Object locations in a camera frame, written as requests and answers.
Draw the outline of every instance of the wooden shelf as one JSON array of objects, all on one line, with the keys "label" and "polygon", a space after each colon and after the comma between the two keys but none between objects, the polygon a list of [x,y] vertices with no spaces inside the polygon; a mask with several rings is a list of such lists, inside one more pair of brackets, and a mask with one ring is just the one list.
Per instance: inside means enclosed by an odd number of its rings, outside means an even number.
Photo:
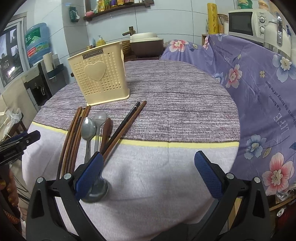
[{"label": "wooden shelf", "polygon": [[150,7],[150,4],[154,4],[154,0],[144,0],[141,3],[132,3],[132,4],[127,4],[127,5],[121,5],[121,6],[118,6],[118,7],[114,7],[114,8],[108,9],[108,10],[103,11],[103,12],[95,13],[91,17],[84,16],[83,19],[85,21],[88,21],[89,22],[93,18],[98,17],[98,16],[101,16],[101,15],[104,15],[104,14],[109,13],[109,12],[114,12],[114,11],[118,11],[118,10],[121,10],[121,9],[130,8],[130,7],[140,7],[140,6]]}]

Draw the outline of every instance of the yellow roll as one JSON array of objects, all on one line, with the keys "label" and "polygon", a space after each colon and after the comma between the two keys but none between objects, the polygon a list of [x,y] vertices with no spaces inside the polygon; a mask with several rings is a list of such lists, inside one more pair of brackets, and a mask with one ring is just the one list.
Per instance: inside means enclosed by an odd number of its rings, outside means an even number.
[{"label": "yellow roll", "polygon": [[214,3],[207,4],[207,15],[208,15],[208,22],[209,22],[209,34],[219,33],[218,12],[217,12],[216,4]]}]

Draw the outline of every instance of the purple floral cloth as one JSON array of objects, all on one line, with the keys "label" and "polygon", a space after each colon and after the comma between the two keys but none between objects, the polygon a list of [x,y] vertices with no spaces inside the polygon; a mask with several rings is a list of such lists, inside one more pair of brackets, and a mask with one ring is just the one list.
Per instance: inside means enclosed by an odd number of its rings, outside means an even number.
[{"label": "purple floral cloth", "polygon": [[203,46],[173,40],[161,59],[190,63],[212,75],[235,101],[241,139],[231,172],[260,177],[266,194],[296,182],[296,65],[247,40],[209,35]]}]

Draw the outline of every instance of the chopstick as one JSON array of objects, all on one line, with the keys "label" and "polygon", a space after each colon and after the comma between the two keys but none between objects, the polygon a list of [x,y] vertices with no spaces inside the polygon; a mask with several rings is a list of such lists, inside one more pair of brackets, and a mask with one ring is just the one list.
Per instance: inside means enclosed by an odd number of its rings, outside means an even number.
[{"label": "chopstick", "polygon": [[69,169],[68,169],[68,172],[71,173],[71,174],[75,170],[75,164],[76,164],[78,149],[79,149],[80,140],[81,140],[81,125],[83,123],[84,118],[89,115],[90,110],[91,110],[91,106],[89,105],[89,106],[86,107],[86,109],[85,109],[85,111],[83,113],[81,122],[79,124],[79,128],[78,128],[77,135],[76,135],[76,138],[75,138],[74,150],[73,150],[73,152],[71,154],[71,160],[70,160],[70,165],[69,165]]},{"label": "chopstick", "polygon": [[63,149],[62,149],[62,153],[61,153],[61,157],[59,159],[59,166],[58,166],[58,169],[57,169],[57,180],[60,179],[60,176],[61,176],[61,170],[62,170],[62,165],[63,165],[63,160],[64,160],[64,156],[65,156],[65,152],[66,152],[66,148],[67,148],[67,145],[68,145],[68,141],[70,139],[70,136],[71,136],[71,132],[72,132],[72,129],[73,129],[73,126],[74,126],[74,123],[76,122],[76,119],[78,118],[78,116],[80,115],[80,112],[81,112],[82,108],[79,107],[74,115],[74,118],[71,122],[71,125],[68,129],[68,133],[67,133],[67,136],[66,136],[66,139],[65,139],[65,142],[64,142],[64,145],[63,145]]},{"label": "chopstick", "polygon": [[101,151],[101,154],[103,155],[105,151],[108,149],[108,147],[111,145],[111,143],[115,140],[115,138],[118,136],[118,134],[121,132],[122,128],[125,126],[125,124],[129,121],[129,119],[132,117],[132,115],[137,111],[138,107],[140,106],[140,102],[137,102],[135,106],[131,109],[131,111],[128,113],[128,115],[124,118],[124,120],[121,122],[117,130],[114,132],[110,140],[105,145],[104,149]]},{"label": "chopstick", "polygon": [[85,112],[85,108],[82,109],[82,111],[80,113],[80,116],[78,118],[78,121],[77,121],[77,123],[75,125],[74,132],[73,132],[73,138],[68,143],[69,149],[68,149],[68,152],[66,152],[66,154],[67,154],[67,157],[65,158],[66,165],[65,165],[65,169],[63,170],[64,172],[62,172],[62,176],[65,175],[66,173],[68,173],[69,164],[70,164],[70,161],[71,161],[71,153],[72,153],[73,145],[74,145],[75,138],[76,138],[76,135],[77,135],[77,131],[78,131],[78,128],[79,128],[79,124],[81,122],[81,119],[82,119],[82,116],[83,116],[84,112]]},{"label": "chopstick", "polygon": [[111,123],[111,119],[108,118],[104,124],[104,128],[103,128],[103,134],[102,134],[102,141],[101,141],[101,148],[100,148],[100,153],[102,153],[105,145],[106,145],[106,142],[107,142],[107,139],[109,137],[109,135],[111,134],[111,130],[112,130],[112,127],[111,127],[112,123]]},{"label": "chopstick", "polygon": [[118,142],[118,140],[123,136],[123,134],[130,128],[131,124],[134,122],[134,120],[137,118],[137,116],[140,114],[140,112],[142,111],[142,109],[145,107],[145,105],[147,104],[147,101],[145,100],[140,107],[136,110],[136,112],[132,115],[132,117],[129,119],[129,121],[124,125],[124,127],[122,128],[122,130],[118,133],[118,135],[114,138],[114,140],[112,141],[112,143],[109,145],[109,147],[107,148],[107,150],[103,153],[103,158],[104,158],[104,162],[106,161],[106,158],[108,157],[108,155],[110,154],[111,150],[113,149],[113,147],[116,145],[116,143]]}]

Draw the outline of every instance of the electric kettle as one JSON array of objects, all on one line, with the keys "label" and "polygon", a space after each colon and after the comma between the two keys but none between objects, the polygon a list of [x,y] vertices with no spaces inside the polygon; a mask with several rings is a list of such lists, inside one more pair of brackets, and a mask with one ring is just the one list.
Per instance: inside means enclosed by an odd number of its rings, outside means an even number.
[{"label": "electric kettle", "polygon": [[291,38],[283,28],[283,20],[276,13],[276,21],[270,21],[264,31],[264,47],[282,55],[287,59],[291,59]]}]

